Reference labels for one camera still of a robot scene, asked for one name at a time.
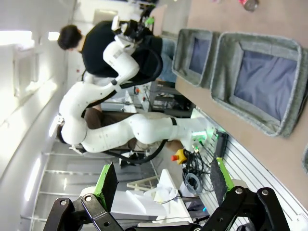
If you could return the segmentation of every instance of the black hair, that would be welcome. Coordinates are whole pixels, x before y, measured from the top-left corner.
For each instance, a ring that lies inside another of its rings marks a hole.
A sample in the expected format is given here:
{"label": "black hair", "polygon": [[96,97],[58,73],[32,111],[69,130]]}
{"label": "black hair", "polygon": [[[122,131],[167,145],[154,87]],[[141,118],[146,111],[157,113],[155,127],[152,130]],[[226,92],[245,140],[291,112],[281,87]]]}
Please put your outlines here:
{"label": "black hair", "polygon": [[76,48],[79,41],[82,39],[82,35],[75,25],[67,25],[60,31],[58,38],[58,44],[63,50]]}
{"label": "black hair", "polygon": [[57,138],[59,139],[59,141],[61,143],[65,143],[66,142],[64,141],[63,137],[62,137],[62,134],[61,134],[61,131],[62,131],[62,128],[63,128],[63,125],[64,125],[64,122],[62,124],[59,124],[58,128],[57,128]]}

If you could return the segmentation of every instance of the jeans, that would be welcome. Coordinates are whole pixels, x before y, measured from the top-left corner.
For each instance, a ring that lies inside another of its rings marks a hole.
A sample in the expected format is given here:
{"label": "jeans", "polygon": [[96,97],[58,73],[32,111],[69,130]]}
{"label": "jeans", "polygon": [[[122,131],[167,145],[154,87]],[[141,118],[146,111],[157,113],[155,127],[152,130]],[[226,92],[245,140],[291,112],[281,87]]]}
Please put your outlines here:
{"label": "jeans", "polygon": [[163,60],[163,70],[158,76],[159,79],[167,82],[175,83],[177,75],[172,72],[172,60],[175,52],[176,43],[174,40],[162,38],[163,47],[161,57]]}

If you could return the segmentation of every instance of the black t-shirt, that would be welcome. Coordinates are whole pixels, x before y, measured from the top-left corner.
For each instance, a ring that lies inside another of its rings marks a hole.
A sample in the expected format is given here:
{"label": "black t-shirt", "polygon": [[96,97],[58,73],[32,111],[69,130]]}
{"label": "black t-shirt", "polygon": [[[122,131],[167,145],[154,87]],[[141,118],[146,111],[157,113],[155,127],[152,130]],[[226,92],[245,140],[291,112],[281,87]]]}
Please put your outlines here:
{"label": "black t-shirt", "polygon": [[[98,23],[85,38],[81,54],[86,70],[98,77],[117,77],[117,72],[103,60],[103,51],[109,43],[115,40],[111,30],[111,21]],[[162,39],[155,36],[146,36],[143,44],[150,46],[158,54],[161,53]],[[157,60],[148,51],[136,49],[132,57],[140,66],[143,74],[151,76],[157,66]]]}

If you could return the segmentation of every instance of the red object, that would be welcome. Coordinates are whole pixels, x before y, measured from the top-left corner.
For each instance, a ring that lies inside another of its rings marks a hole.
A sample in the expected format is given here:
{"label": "red object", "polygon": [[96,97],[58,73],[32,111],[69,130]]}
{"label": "red object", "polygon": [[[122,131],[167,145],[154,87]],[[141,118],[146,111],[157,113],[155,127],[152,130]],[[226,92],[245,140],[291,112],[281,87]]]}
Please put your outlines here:
{"label": "red object", "polygon": [[178,155],[172,155],[171,156],[171,160],[172,161],[176,161],[176,160],[178,160],[180,157],[178,156]]}

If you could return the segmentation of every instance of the gray fabric bin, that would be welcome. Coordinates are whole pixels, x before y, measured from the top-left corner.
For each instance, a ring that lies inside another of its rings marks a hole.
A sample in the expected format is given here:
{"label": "gray fabric bin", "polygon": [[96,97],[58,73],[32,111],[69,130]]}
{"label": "gray fabric bin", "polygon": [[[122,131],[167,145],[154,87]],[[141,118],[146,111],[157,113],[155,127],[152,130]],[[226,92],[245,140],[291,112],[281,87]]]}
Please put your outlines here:
{"label": "gray fabric bin", "polygon": [[182,29],[172,71],[195,87],[209,89],[218,38],[218,32]]}
{"label": "gray fabric bin", "polygon": [[269,136],[291,134],[308,78],[307,51],[287,38],[219,37],[210,91],[215,102]]}

